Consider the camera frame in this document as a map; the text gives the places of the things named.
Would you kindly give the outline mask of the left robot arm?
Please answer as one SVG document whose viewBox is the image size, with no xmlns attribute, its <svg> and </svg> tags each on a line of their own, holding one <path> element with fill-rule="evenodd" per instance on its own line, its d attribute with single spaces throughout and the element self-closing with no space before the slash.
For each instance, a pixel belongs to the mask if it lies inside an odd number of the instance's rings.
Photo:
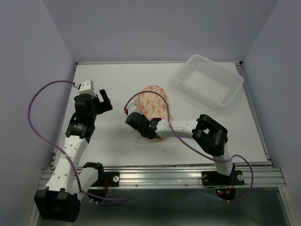
<svg viewBox="0 0 301 226">
<path fill-rule="evenodd" d="M 74 98 L 75 112 L 67 127 L 64 146 L 57 166 L 43 189 L 38 189 L 34 201 L 42 219 L 74 222 L 80 212 L 81 200 L 93 184 L 104 182 L 101 163 L 88 162 L 81 173 L 77 166 L 95 130 L 96 117 L 113 109 L 104 89 L 96 94 L 92 88 L 79 90 Z"/>
</svg>

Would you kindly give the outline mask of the floral mesh laundry bag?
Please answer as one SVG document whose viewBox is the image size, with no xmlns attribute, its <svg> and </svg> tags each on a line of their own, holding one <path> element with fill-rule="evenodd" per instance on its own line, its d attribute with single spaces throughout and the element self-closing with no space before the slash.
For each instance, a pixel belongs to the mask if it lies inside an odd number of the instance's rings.
<svg viewBox="0 0 301 226">
<path fill-rule="evenodd" d="M 167 120 L 168 117 L 172 119 L 171 114 L 167 112 L 168 99 L 166 92 L 158 85 L 147 86 L 139 94 L 130 98 L 124 107 L 125 113 L 126 107 L 130 103 L 134 103 L 140 110 L 139 113 L 143 114 L 150 121 L 149 127 L 154 132 L 159 121 Z"/>
</svg>

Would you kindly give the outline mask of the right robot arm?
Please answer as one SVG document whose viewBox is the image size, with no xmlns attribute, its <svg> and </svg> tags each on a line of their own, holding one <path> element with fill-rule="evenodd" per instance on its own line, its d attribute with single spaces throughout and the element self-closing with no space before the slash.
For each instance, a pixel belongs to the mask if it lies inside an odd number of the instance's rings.
<svg viewBox="0 0 301 226">
<path fill-rule="evenodd" d="M 176 137 L 182 143 L 185 138 L 194 140 L 215 162 L 217 180 L 226 184 L 233 179 L 234 163 L 226 148 L 228 131 L 210 116 L 202 114 L 194 121 L 169 122 L 161 118 L 148 120 L 142 113 L 134 112 L 128 115 L 126 124 L 148 139 Z"/>
</svg>

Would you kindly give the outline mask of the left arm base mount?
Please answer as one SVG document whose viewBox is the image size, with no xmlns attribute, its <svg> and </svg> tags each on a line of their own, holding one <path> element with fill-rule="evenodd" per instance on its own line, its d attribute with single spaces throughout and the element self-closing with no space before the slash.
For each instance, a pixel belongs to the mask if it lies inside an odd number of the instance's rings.
<svg viewBox="0 0 301 226">
<path fill-rule="evenodd" d="M 118 187 L 119 186 L 119 172 L 105 172 L 104 167 L 101 163 L 96 162 L 87 162 L 82 169 L 82 172 L 86 172 L 89 169 L 92 173 L 96 173 L 96 180 L 93 180 L 93 183 L 90 185 L 90 188 L 84 188 L 85 179 L 91 179 L 91 174 L 83 176 L 83 180 L 80 179 L 81 187 L 83 190 L 87 191 L 90 194 L 106 198 L 109 192 L 109 187 Z"/>
</svg>

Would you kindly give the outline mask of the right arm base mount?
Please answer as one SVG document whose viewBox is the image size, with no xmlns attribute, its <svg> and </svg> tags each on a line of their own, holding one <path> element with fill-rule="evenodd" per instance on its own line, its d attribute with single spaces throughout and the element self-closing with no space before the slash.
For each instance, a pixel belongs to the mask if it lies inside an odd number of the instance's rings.
<svg viewBox="0 0 301 226">
<path fill-rule="evenodd" d="M 214 188 L 218 198 L 230 202 L 234 201 L 237 194 L 235 186 L 245 184 L 240 170 L 235 170 L 230 176 L 219 174 L 216 171 L 203 171 L 201 183 L 204 187 Z"/>
</svg>

